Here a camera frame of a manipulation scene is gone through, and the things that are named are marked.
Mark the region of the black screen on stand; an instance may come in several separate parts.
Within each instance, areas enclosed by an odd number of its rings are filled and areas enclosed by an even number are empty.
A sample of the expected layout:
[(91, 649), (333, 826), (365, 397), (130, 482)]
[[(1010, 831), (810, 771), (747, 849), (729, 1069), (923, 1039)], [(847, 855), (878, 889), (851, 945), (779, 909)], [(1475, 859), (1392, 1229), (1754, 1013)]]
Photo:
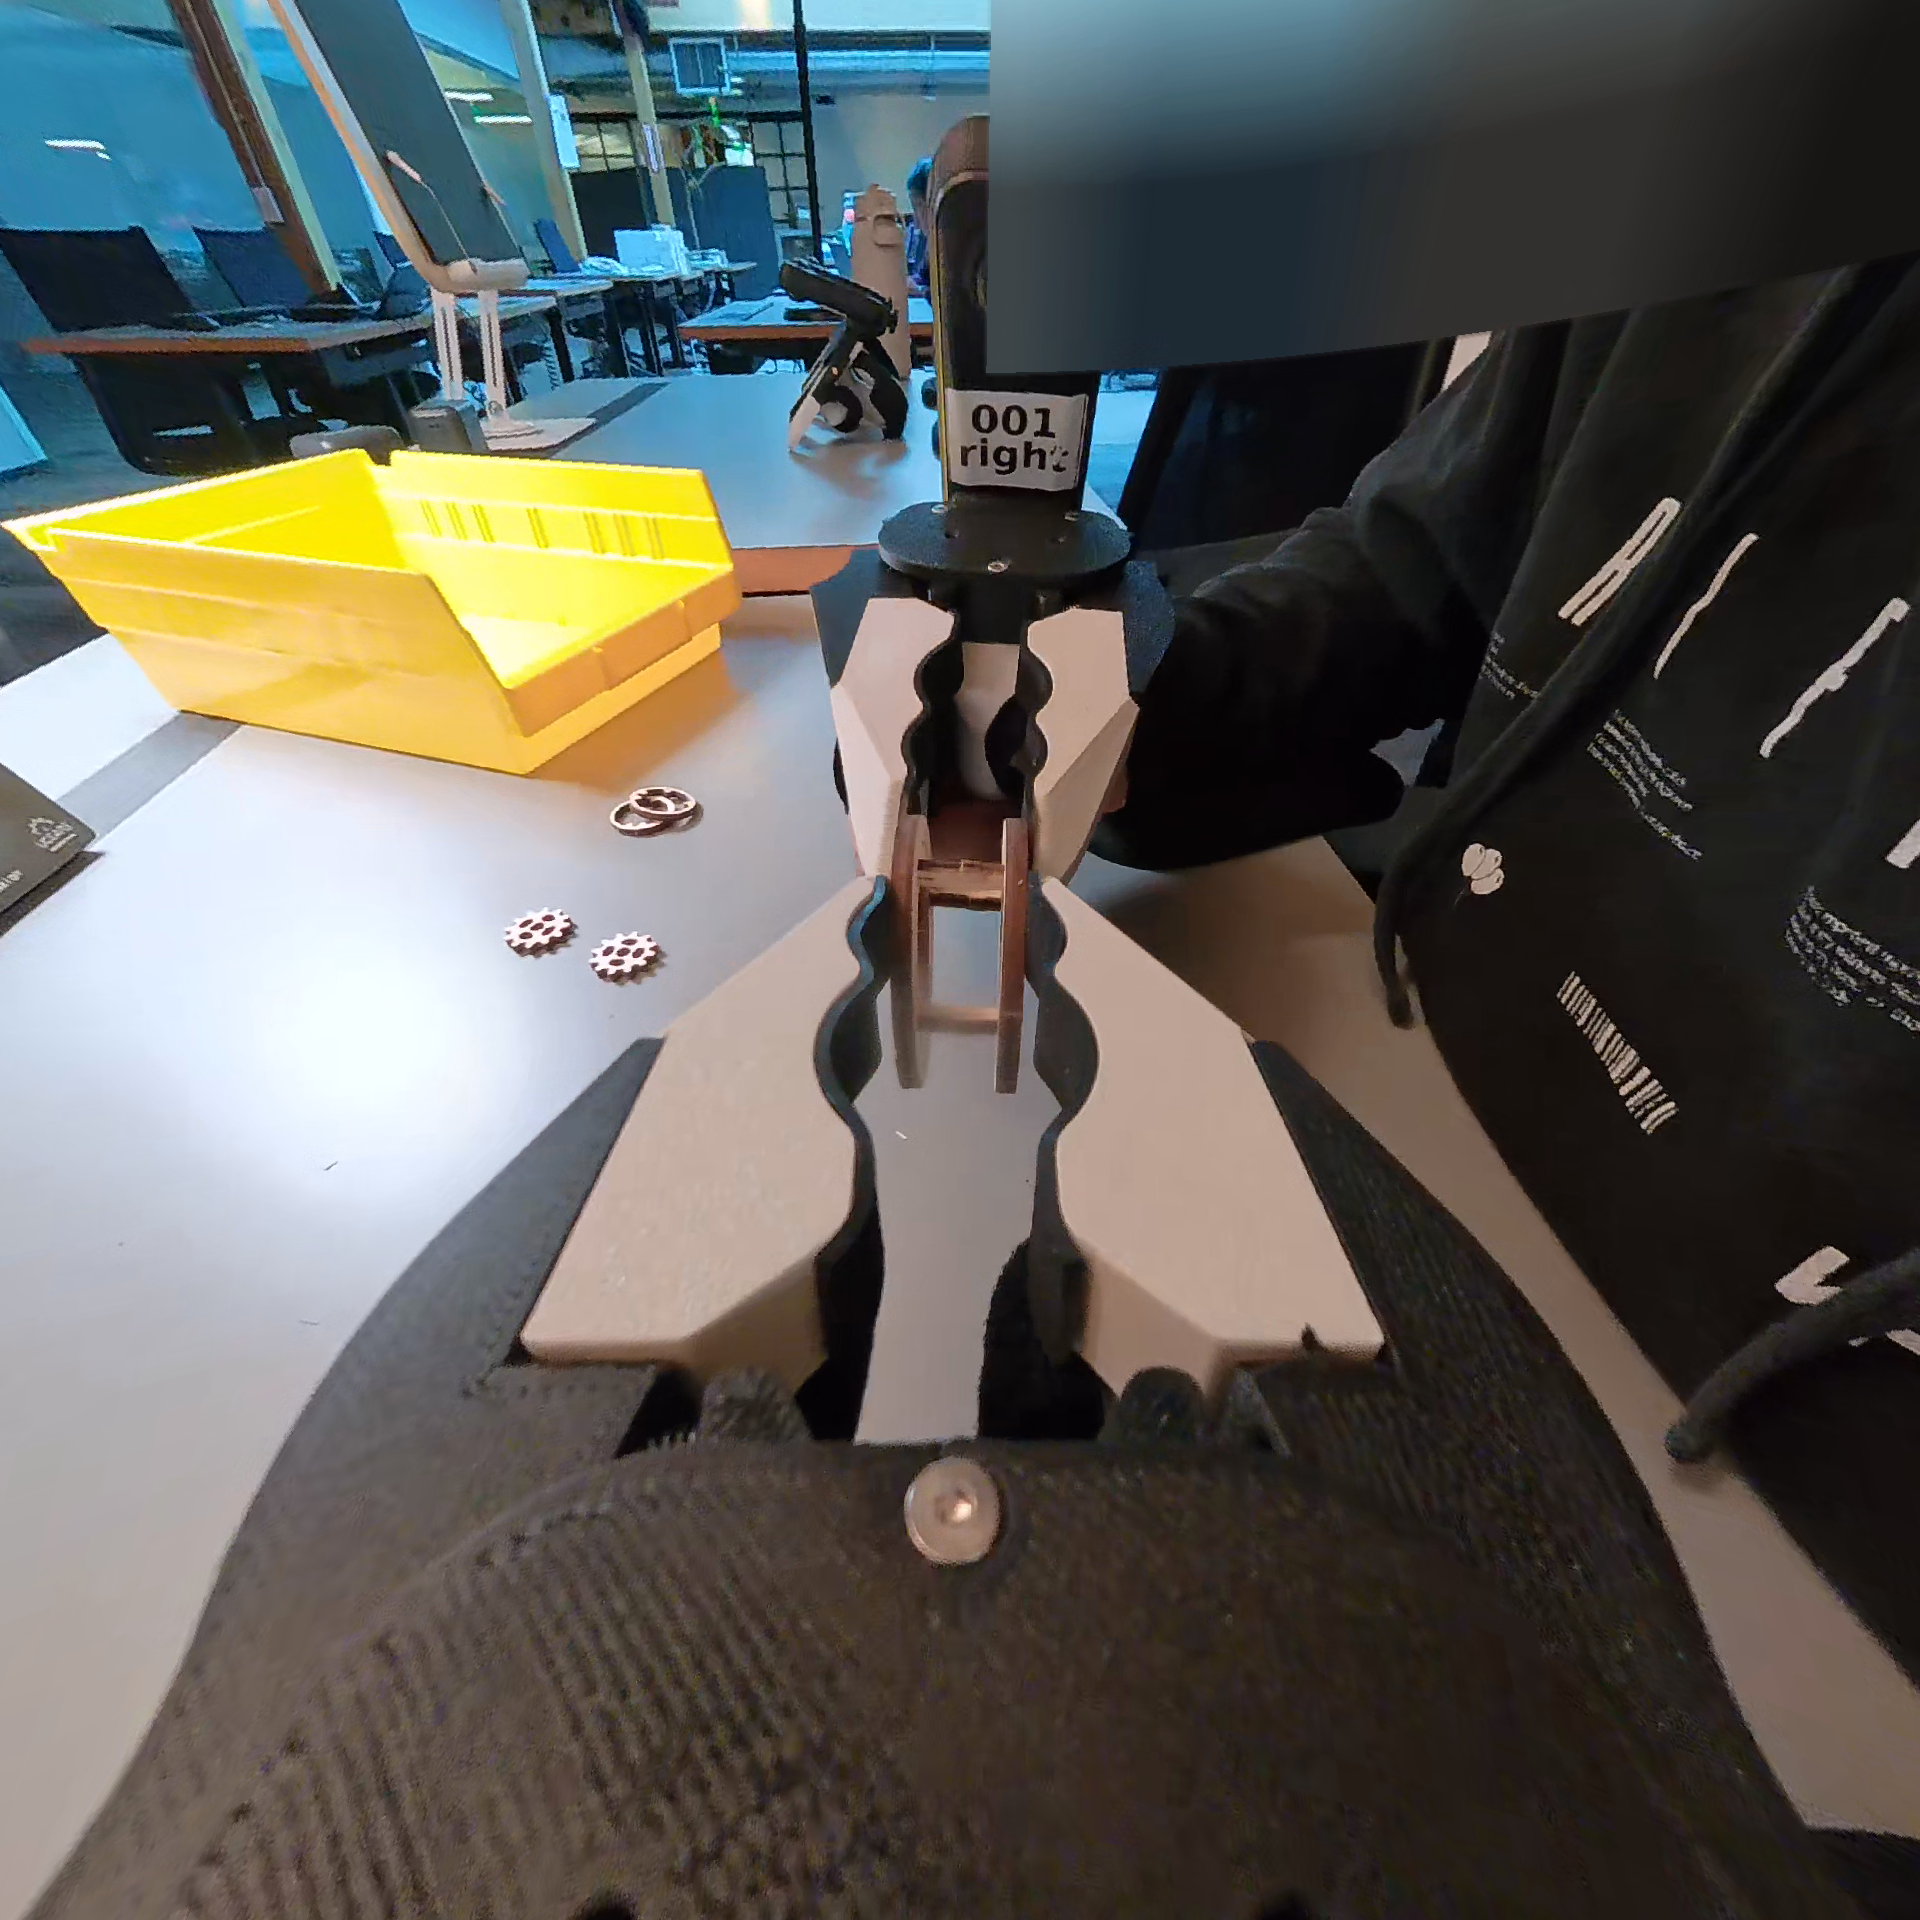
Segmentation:
[(591, 418), (525, 420), (507, 404), (501, 298), (531, 271), (400, 5), (273, 2), (273, 17), (429, 285), (440, 399), (466, 438), (534, 452), (585, 433)]

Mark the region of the background wooden desk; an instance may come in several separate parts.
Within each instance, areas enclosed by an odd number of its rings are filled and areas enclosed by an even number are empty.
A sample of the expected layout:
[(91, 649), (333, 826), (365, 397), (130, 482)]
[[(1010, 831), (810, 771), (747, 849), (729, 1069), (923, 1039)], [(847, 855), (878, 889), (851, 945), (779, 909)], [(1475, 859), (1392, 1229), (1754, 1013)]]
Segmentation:
[[(882, 295), (864, 287), (853, 290), (851, 301), (853, 317), (864, 319), (875, 317), (878, 308), (887, 303)], [(729, 351), (735, 357), (751, 355), (759, 362), (795, 364), (808, 371), (821, 362), (827, 362), (834, 371), (849, 371), (839, 362), (847, 358), (853, 365), (858, 348), (851, 345), (847, 351), (833, 348), (833, 340), (849, 325), (847, 303), (847, 299), (833, 303), (790, 293), (754, 301), (728, 301), (696, 319), (679, 322), (679, 343), (687, 349), (699, 345), (711, 371), (728, 371), (731, 365), (728, 362)], [(929, 365), (933, 348), (929, 301), (911, 295), (899, 331), (911, 349), (909, 365)]]
[(74, 365), (117, 452), (151, 476), (277, 465), (337, 425), (403, 433), (437, 358), (429, 315), (105, 326), (24, 349)]

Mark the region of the black office chair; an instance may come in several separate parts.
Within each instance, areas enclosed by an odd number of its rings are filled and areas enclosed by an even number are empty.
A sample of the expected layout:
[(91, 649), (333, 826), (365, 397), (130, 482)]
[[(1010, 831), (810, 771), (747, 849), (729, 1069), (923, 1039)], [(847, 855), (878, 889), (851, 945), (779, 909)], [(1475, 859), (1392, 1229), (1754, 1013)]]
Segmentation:
[(3, 251), (56, 331), (159, 326), (198, 314), (143, 228), (3, 228)]
[(294, 311), (313, 295), (275, 231), (198, 227), (194, 236), (241, 303)]

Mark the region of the yellow plastic bin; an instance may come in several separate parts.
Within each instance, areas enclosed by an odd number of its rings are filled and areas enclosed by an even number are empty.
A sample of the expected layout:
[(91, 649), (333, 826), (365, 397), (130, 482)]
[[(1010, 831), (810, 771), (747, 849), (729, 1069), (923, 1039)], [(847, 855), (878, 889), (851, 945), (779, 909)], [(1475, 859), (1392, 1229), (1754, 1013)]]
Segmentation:
[(7, 530), (184, 714), (515, 778), (742, 606), (689, 468), (347, 449)]

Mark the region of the wooden spool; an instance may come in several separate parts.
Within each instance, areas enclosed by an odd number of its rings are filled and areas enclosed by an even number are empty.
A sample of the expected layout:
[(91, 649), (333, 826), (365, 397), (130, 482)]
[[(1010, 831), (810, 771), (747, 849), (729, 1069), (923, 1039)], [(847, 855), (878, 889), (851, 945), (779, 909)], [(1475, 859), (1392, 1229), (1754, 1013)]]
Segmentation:
[[(890, 898), (899, 937), (891, 971), (896, 1073), (921, 1089), (938, 1036), (990, 1037), (995, 1089), (1018, 1092), (1025, 1042), (1026, 934), (1034, 859), (1026, 819), (985, 801), (936, 817), (906, 810), (896, 823)], [(933, 934), (943, 913), (990, 914), (1000, 925), (993, 1001), (943, 1001), (933, 990)]]

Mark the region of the person's black hoodie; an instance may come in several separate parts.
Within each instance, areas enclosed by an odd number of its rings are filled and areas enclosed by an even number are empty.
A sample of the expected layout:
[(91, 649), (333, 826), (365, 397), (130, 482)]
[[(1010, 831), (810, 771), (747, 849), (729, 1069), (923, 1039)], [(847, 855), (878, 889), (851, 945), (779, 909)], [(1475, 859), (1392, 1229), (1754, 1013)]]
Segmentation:
[(1367, 474), (1485, 638), (1389, 1001), (1915, 1675), (1915, 255), (1503, 335)]

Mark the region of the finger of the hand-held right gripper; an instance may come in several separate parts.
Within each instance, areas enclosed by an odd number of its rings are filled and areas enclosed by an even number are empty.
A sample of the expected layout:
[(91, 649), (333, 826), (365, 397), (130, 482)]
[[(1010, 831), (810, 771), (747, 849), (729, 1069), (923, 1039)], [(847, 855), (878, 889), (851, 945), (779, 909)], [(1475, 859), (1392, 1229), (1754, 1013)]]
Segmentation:
[(1067, 879), (1111, 807), (1138, 719), (1122, 613), (1045, 615), (1029, 627), (1025, 649), (1045, 681), (1032, 715), (1041, 742), (1032, 774), (1032, 862), (1038, 878)]
[(833, 719), (856, 859), (870, 878), (896, 869), (915, 798), (912, 742), (926, 718), (921, 669), (953, 638), (953, 613), (920, 596), (873, 596), (833, 685)]

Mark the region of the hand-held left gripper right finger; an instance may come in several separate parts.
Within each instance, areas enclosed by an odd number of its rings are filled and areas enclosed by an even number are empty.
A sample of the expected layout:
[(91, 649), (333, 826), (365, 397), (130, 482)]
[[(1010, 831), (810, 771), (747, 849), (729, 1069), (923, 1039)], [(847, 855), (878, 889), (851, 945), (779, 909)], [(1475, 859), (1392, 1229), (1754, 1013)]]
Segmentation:
[(1029, 914), (1041, 1143), (1026, 1290), (1050, 1359), (1111, 1393), (1369, 1363), (1385, 1332), (1257, 1046), (1062, 879)]

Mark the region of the person's right forearm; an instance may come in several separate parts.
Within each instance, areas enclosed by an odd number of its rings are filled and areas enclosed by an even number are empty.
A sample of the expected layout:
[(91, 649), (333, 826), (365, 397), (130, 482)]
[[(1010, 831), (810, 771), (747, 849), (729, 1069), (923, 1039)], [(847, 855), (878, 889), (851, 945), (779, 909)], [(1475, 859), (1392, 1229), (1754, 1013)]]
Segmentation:
[(1402, 779), (1379, 742), (1459, 718), (1486, 649), (1479, 479), (1471, 443), (1406, 435), (1185, 596), (1093, 853), (1176, 874), (1385, 819)]

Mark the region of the black white device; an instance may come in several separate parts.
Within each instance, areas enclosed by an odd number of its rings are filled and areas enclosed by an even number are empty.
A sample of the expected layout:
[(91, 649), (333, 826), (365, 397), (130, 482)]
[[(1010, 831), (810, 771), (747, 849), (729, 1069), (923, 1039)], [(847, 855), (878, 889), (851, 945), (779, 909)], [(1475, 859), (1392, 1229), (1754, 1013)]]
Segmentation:
[(813, 259), (785, 262), (779, 283), (794, 299), (816, 303), (834, 319), (827, 348), (808, 369), (790, 410), (786, 451), (798, 452), (816, 425), (851, 437), (875, 423), (887, 441), (902, 441), (911, 394), (887, 349), (899, 325), (895, 301)]

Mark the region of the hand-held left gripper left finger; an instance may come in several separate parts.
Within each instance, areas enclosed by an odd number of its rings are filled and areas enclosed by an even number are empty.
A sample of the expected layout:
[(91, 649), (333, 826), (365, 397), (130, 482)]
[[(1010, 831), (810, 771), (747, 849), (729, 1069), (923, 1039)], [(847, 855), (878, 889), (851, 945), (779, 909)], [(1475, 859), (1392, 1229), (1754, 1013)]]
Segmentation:
[(851, 879), (667, 1026), (521, 1326), (539, 1363), (815, 1374), (818, 1259), (856, 1211), (827, 1020), (870, 981), (878, 879)]

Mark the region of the dark puzzle kit box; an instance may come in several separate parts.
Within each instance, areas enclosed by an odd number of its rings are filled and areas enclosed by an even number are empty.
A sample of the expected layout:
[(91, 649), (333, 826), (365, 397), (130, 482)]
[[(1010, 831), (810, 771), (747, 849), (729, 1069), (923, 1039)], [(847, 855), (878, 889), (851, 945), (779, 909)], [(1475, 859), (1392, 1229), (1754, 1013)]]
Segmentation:
[(18, 773), (3, 767), (3, 931), (80, 863), (97, 841), (72, 807), (46, 798)]

